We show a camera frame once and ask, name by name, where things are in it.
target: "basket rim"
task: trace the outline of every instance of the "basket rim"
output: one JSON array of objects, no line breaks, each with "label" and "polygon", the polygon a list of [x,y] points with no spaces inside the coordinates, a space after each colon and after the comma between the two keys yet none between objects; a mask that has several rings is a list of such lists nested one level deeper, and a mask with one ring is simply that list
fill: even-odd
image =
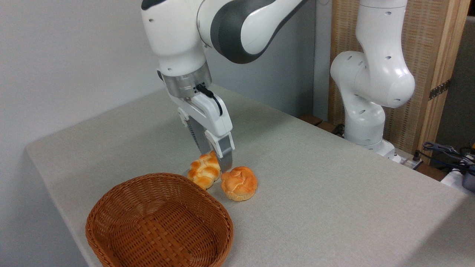
[{"label": "basket rim", "polygon": [[94,207],[91,209],[89,215],[87,216],[86,219],[86,225],[85,225],[85,235],[87,242],[91,249],[93,250],[94,254],[97,256],[99,261],[102,263],[103,266],[108,266],[108,267],[122,267],[123,265],[120,263],[120,261],[117,258],[111,258],[108,255],[113,255],[113,251],[110,248],[103,247],[100,245],[100,242],[98,242],[96,235],[93,231],[94,225],[95,225],[95,219],[98,215],[97,211],[99,211],[106,200],[106,198],[117,191],[118,189],[125,188],[127,185],[132,184],[132,183],[139,183],[142,180],[149,179],[151,177],[160,177],[160,176],[166,176],[167,178],[172,178],[172,179],[180,179],[185,181],[187,184],[186,186],[191,186],[194,191],[198,192],[199,197],[204,198],[205,200],[208,200],[210,204],[214,208],[217,209],[222,215],[223,215],[223,222],[226,225],[226,228],[228,229],[227,231],[227,240],[225,241],[225,247],[224,250],[219,252],[219,255],[214,259],[214,262],[211,263],[209,266],[210,267],[218,267],[221,266],[226,258],[228,257],[228,254],[231,250],[232,247],[232,242],[234,239],[234,226],[231,220],[231,217],[224,208],[224,206],[217,201],[213,196],[211,196],[208,192],[203,190],[201,187],[190,181],[188,178],[175,174],[175,173],[168,173],[168,172],[156,172],[156,173],[149,173],[145,175],[141,175],[132,179],[129,179],[127,181],[124,181],[122,183],[119,183],[112,187],[108,192],[106,192],[94,205]]}]

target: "black cable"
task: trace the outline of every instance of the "black cable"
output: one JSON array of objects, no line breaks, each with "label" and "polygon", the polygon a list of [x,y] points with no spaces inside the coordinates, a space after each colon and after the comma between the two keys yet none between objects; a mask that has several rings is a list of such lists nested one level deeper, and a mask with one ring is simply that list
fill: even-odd
[{"label": "black cable", "polygon": [[450,167],[452,169],[458,169],[462,174],[465,174],[466,172],[470,173],[471,175],[475,175],[475,171],[473,171],[472,169],[470,169],[470,165],[467,165],[467,164],[463,164],[463,163],[459,163],[459,164],[451,164],[451,163],[447,163],[447,162],[443,162],[443,161],[440,161],[434,157],[431,157],[429,155],[426,155],[424,154],[422,151],[420,150],[416,150],[417,152],[419,152],[419,154],[439,163],[439,164],[442,164],[444,166],[447,166],[447,167]]},{"label": "black cable", "polygon": [[218,104],[219,116],[223,115],[223,108],[221,107],[221,104],[219,103],[219,101],[216,99],[216,97],[214,95],[213,95],[213,99],[214,99],[214,101],[216,101],[216,104]]},{"label": "black cable", "polygon": [[435,151],[439,152],[439,154],[443,153],[447,157],[457,161],[462,161],[465,163],[474,163],[471,159],[462,156],[459,152],[457,152],[457,150],[455,150],[450,145],[441,145],[433,142],[425,142],[422,146],[425,151]]},{"label": "black cable", "polygon": [[219,116],[222,116],[223,115],[223,108],[221,107],[221,104],[219,103],[219,101],[216,99],[216,97],[214,96],[214,93],[211,92],[210,90],[208,90],[206,88],[206,86],[203,84],[199,84],[199,85],[196,85],[196,89],[202,93],[204,93],[207,97],[209,98],[213,98],[214,101],[216,101],[216,104],[218,105],[218,108],[219,108]]}]

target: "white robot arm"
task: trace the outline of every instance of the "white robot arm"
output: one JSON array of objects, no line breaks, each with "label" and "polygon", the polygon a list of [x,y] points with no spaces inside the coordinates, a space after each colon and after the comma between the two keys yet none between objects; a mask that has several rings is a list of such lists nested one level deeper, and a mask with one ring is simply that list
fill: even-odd
[{"label": "white robot arm", "polygon": [[345,139],[394,159],[383,140],[381,106],[397,108],[414,93],[415,81],[404,61],[401,33],[407,0],[360,0],[356,38],[363,52],[340,53],[330,73],[345,107]]},{"label": "white robot arm", "polygon": [[143,0],[142,20],[158,56],[157,72],[178,105],[202,154],[214,149],[222,171],[232,165],[232,123],[224,102],[209,91],[204,54],[213,47],[249,63],[305,0]]}]

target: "woven basket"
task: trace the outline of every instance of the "woven basket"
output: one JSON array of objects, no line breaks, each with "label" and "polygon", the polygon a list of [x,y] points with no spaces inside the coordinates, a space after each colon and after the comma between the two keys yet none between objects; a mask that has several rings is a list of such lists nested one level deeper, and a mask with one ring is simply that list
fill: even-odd
[{"label": "woven basket", "polygon": [[221,266],[233,240],[228,212],[187,178],[153,173],[107,192],[87,217],[103,266]]}]

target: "bun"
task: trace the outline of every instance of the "bun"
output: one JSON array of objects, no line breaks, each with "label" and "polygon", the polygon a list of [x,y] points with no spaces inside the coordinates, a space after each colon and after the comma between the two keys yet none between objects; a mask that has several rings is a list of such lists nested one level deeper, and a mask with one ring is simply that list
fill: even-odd
[{"label": "bun", "polygon": [[219,178],[221,167],[214,151],[208,154],[201,155],[197,160],[190,164],[190,171],[188,172],[188,179],[203,190],[210,188],[214,181]]},{"label": "bun", "polygon": [[235,201],[250,199],[257,189],[256,176],[250,168],[245,166],[223,173],[221,181],[221,189],[226,197]]}]

